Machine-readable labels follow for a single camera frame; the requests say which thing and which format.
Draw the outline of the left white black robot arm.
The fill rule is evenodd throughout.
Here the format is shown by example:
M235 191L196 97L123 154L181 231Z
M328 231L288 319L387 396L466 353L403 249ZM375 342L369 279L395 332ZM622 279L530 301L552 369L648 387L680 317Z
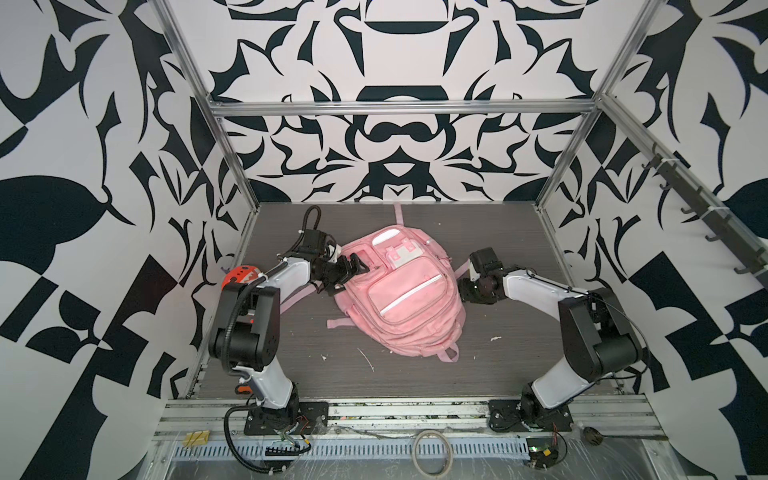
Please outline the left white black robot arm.
M305 211L298 238L274 267L241 265L225 276L208 340L209 356L250 389L256 406L288 420L298 416L298 397L277 358L281 314L308 295L335 296L370 271L357 254L342 253L321 218L317 205Z

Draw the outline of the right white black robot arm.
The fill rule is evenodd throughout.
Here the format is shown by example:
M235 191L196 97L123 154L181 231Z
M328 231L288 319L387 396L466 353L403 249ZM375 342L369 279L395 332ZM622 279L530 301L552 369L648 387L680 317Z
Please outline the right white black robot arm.
M527 428L543 429L577 396L643 359L635 326L611 289L577 290L529 268L506 268L491 248L471 253L467 267L459 281L463 301L514 300L559 322L563 357L524 388L517 406Z

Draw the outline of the roll of clear tape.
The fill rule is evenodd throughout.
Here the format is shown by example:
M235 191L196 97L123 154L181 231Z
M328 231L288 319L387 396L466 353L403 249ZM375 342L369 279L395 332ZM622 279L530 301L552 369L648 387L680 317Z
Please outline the roll of clear tape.
M448 438L437 430L420 431L413 439L410 458L416 471L427 479L444 479L454 465L453 447ZM424 468L422 459L442 460L439 470Z

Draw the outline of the red monster plush toy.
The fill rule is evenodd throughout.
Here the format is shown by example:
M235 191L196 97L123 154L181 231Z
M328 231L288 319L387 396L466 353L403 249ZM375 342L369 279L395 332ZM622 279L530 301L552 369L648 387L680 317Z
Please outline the red monster plush toy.
M246 285L253 283L261 276L259 268L249 265L241 265L227 273L222 281L221 290L242 290Z

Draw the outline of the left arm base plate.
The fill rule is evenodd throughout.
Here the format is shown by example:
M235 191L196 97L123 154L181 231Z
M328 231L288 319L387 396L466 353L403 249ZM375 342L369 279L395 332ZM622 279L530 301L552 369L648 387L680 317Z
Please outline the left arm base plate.
M326 427L328 416L327 402L293 402L282 409L252 404L246 416L244 434L266 436L288 429L290 435L309 435L318 428Z

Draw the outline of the pink student backpack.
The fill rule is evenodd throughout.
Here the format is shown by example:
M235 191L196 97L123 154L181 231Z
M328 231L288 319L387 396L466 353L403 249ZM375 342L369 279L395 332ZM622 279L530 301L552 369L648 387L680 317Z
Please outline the pink student backpack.
M405 226L399 206L395 212L395 224L341 245L343 254L357 253L370 272L333 296L343 316L327 327L354 327L398 355L455 363L466 320L458 279L468 267L453 270L443 247Z

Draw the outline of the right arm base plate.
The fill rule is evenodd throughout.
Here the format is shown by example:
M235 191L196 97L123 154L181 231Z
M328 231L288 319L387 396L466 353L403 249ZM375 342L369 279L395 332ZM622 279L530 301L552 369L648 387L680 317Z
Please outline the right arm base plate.
M568 405L556 409L527 410L525 399L494 399L488 402L488 427L497 433L569 432L573 416Z

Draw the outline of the black hook rail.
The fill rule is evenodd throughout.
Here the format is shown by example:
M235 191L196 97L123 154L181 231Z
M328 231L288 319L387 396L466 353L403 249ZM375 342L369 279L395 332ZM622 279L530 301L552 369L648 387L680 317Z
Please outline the black hook rail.
M734 272L752 276L767 289L767 245L737 217L733 209L716 197L685 161L674 155L665 156L657 143L650 148L641 147L640 151L647 158L647 163L642 165L643 171L661 179L661 195L656 207L659 225L662 225L662 211L667 198L676 196L683 202L680 214L703 222L710 231L705 239L722 243L739 261L740 266L735 267Z

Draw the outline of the yellow tape piece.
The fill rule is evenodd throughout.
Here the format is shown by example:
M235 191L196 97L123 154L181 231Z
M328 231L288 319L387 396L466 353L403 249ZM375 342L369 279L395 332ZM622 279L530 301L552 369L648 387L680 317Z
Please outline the yellow tape piece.
M190 432L184 437L182 441L182 447L194 448L194 447L205 446L208 444L209 439L210 439L209 430L199 430L199 431Z

